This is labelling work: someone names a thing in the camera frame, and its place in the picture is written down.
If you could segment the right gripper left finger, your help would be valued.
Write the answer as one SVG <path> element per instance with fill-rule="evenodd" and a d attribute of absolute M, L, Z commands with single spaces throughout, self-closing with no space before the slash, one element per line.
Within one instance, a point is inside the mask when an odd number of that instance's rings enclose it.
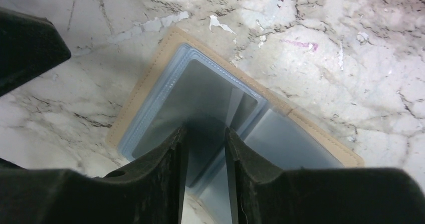
<path fill-rule="evenodd" d="M 1 160 L 1 223 L 180 223 L 187 129 L 104 177 Z"/>

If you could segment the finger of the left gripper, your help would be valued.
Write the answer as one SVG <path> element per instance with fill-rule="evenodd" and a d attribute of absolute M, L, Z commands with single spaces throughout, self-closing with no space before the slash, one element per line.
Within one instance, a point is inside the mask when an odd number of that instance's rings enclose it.
<path fill-rule="evenodd" d="M 1 8 L 1 95 L 70 57 L 71 51 L 49 20 Z"/>

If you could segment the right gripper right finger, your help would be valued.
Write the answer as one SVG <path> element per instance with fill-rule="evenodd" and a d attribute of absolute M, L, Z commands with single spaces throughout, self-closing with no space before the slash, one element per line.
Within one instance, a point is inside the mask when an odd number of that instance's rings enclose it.
<path fill-rule="evenodd" d="M 424 223 L 424 194 L 401 169 L 283 170 L 231 128 L 225 153 L 233 223 Z"/>

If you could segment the beige card holder wallet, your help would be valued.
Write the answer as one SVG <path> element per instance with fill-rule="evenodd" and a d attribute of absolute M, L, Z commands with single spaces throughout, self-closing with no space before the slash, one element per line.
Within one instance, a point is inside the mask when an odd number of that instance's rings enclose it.
<path fill-rule="evenodd" d="M 282 169 L 360 167 L 363 159 L 185 31 L 172 27 L 134 86 L 106 142 L 134 161 L 177 127 L 194 133 L 186 190 L 231 223 L 225 129 Z"/>

